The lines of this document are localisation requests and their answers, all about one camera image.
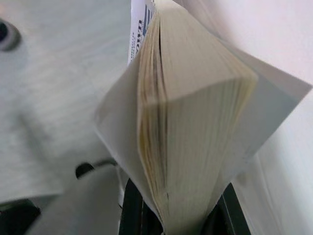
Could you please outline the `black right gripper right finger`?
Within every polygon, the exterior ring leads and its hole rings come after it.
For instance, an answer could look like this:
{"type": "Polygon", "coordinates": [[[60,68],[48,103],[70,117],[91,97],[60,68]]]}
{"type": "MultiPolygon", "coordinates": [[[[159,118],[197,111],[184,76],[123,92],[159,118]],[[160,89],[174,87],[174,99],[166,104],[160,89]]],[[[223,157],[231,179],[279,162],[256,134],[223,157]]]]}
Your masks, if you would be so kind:
{"type": "Polygon", "coordinates": [[[220,196],[202,228],[204,235],[243,235],[245,217],[232,184],[220,196]]]}

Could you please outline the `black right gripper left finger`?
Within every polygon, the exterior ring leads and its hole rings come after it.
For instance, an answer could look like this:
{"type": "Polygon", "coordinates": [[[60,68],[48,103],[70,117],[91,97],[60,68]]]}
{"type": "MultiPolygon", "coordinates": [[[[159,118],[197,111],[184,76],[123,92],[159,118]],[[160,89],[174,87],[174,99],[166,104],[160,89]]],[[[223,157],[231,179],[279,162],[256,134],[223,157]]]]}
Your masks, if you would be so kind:
{"type": "Polygon", "coordinates": [[[161,235],[163,228],[157,216],[144,202],[135,184],[128,180],[119,224],[119,235],[161,235]]]}

